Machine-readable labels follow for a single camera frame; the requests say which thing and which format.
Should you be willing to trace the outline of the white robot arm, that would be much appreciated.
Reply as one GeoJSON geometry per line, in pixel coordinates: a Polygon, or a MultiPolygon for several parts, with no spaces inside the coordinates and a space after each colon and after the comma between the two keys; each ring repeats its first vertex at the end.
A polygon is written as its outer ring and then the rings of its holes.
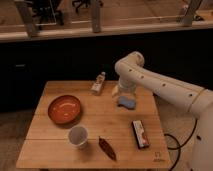
{"type": "Polygon", "coordinates": [[[213,171],[213,90],[145,69],[138,51],[118,60],[115,72],[119,80],[113,94],[135,93],[141,85],[198,119],[190,171],[213,171]]]}

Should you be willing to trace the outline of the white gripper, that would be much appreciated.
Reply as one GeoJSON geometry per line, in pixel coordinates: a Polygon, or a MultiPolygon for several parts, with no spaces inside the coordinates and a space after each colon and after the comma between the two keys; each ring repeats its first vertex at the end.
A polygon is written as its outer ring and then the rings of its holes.
{"type": "Polygon", "coordinates": [[[136,97],[136,87],[124,87],[120,83],[117,83],[112,89],[112,96],[125,96],[127,98],[134,99],[136,97]]]}

